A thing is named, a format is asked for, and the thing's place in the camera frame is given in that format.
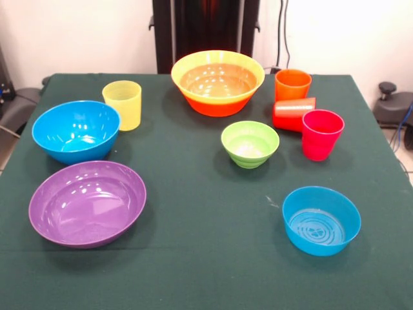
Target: orange cup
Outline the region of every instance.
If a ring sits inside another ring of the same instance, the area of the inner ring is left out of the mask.
[[[286,69],[276,74],[276,101],[306,98],[312,78],[300,70]]]
[[[276,128],[302,132],[303,115],[315,108],[315,98],[277,101],[272,111],[272,123]]]

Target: green tablecloth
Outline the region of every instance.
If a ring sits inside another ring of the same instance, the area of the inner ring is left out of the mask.
[[[108,159],[144,179],[148,200],[124,236],[77,251],[42,239],[28,221],[30,197],[63,167],[31,137],[45,110],[131,79],[143,89],[143,119],[121,132]],[[243,170],[221,131],[252,119],[271,124],[274,76],[235,116],[194,112],[170,76],[58,74],[0,176],[1,309],[413,309],[413,192],[350,76],[314,76],[317,106],[346,129],[324,162],[304,158],[299,134],[279,131],[278,151]],[[347,195],[362,217],[359,236],[330,258],[288,240],[285,196],[305,185]]]

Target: orange bowl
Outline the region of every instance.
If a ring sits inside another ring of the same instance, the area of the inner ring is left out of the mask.
[[[251,57],[226,50],[206,50],[182,57],[172,80],[190,106],[215,117],[239,112],[264,82],[263,67]]]

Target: floor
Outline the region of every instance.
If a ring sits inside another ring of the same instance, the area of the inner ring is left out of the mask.
[[[393,134],[394,129],[382,129],[387,141],[390,141]],[[413,186],[413,150],[406,150],[405,145],[403,143],[404,138],[404,131],[401,132],[401,143],[399,149],[396,151],[395,155],[399,159],[399,161],[404,164],[408,173],[408,178],[410,180],[410,184]]]
[[[392,135],[394,133],[394,129],[383,129],[383,134],[387,138],[387,141],[390,141]],[[413,150],[409,151],[405,149],[405,146],[403,144],[403,135],[404,132],[402,132],[402,142],[400,143],[400,148],[396,152],[396,157],[404,164],[406,167],[406,170],[408,172],[410,183],[413,186]],[[16,146],[18,139],[12,137],[11,135],[8,135],[8,137],[0,137],[5,140],[4,143],[2,143],[0,147],[0,175],[2,173],[2,170],[6,167],[7,161],[10,158],[11,154],[13,153],[14,147]]]

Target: yellow cup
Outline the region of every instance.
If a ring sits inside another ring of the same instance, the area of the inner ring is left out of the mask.
[[[142,88],[132,81],[116,81],[102,90],[105,103],[121,115],[120,131],[134,130],[141,123]]]

